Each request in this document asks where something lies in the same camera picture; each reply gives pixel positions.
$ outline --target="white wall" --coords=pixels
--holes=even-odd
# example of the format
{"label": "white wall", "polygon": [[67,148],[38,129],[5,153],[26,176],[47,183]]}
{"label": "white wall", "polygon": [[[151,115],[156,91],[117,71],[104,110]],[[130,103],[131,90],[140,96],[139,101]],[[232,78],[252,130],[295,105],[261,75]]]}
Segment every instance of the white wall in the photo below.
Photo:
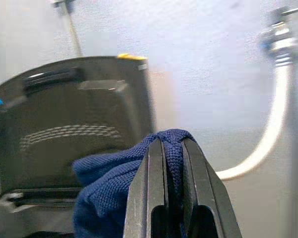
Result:
{"label": "white wall", "polygon": [[[285,4],[298,1],[75,0],[72,18],[84,56],[148,57],[157,129],[190,131],[220,170],[248,156],[263,131],[275,82],[258,35],[266,12]],[[0,1],[0,83],[74,57],[71,46],[49,1]],[[265,164],[225,183],[245,238],[288,237],[291,140],[285,127]]]}

